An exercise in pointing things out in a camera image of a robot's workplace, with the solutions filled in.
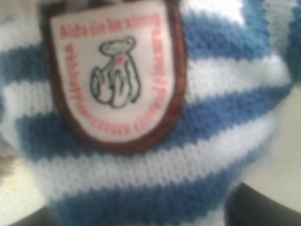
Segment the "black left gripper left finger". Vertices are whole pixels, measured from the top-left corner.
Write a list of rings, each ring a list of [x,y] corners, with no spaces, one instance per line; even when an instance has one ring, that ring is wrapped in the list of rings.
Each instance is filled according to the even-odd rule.
[[[52,210],[48,206],[45,206],[10,225],[11,226],[58,226],[59,223],[56,217],[54,216]]]

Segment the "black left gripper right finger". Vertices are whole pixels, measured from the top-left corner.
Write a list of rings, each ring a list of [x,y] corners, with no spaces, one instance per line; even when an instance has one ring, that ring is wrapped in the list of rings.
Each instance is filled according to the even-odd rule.
[[[226,204],[227,226],[299,226],[301,214],[255,191],[245,183]]]

